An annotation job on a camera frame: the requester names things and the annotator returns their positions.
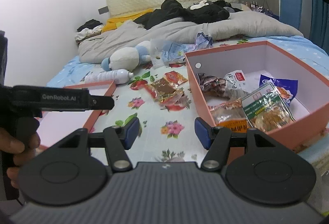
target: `yellow cloth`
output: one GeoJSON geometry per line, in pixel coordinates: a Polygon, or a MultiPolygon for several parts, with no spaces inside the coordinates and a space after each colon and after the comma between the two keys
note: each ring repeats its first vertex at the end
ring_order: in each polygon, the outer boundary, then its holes
{"type": "Polygon", "coordinates": [[[126,14],[123,16],[119,16],[119,17],[109,18],[106,22],[106,25],[102,29],[102,33],[104,33],[105,31],[117,29],[125,21],[135,20],[136,18],[142,16],[143,14],[151,13],[151,12],[153,12],[153,9],[147,9],[147,10],[137,12],[137,13],[130,13],[130,14],[126,14]]]}

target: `gray blanket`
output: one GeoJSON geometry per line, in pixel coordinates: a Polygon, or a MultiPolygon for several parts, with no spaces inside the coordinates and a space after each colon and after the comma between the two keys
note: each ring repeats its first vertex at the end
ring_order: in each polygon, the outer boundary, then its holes
{"type": "Polygon", "coordinates": [[[238,34],[249,37],[303,36],[292,26],[280,23],[262,13],[238,12],[231,13],[227,20],[201,25],[184,22],[182,18],[174,18],[149,30],[129,20],[116,30],[104,32],[81,42],[78,52],[81,62],[97,64],[118,49],[135,47],[138,43],[153,38],[192,44],[199,32],[212,36],[214,41],[238,34]]]}

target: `white plush toy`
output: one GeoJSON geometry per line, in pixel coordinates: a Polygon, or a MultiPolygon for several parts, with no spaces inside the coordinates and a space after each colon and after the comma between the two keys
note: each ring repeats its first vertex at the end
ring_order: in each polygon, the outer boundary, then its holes
{"type": "Polygon", "coordinates": [[[102,61],[102,68],[105,71],[126,69],[133,71],[138,65],[146,64],[151,61],[149,55],[151,48],[150,41],[143,41],[136,47],[126,47],[114,52],[111,57],[102,61]]]}

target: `teal curtain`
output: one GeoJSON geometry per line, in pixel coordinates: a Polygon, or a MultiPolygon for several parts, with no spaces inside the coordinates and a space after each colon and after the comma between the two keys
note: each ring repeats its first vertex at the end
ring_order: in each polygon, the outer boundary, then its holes
{"type": "Polygon", "coordinates": [[[312,0],[310,40],[329,54],[329,5],[323,0],[312,0]]]}

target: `human hand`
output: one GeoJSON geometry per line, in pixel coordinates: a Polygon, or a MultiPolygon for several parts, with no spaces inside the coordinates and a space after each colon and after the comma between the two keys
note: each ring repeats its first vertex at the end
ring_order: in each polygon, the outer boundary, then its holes
{"type": "Polygon", "coordinates": [[[35,149],[40,145],[40,137],[37,133],[31,136],[29,148],[25,149],[25,145],[11,136],[5,129],[0,128],[0,150],[6,153],[14,154],[14,164],[17,167],[10,167],[7,170],[7,175],[11,179],[11,185],[18,189],[17,176],[19,166],[22,166],[27,161],[35,156],[35,149]]]}

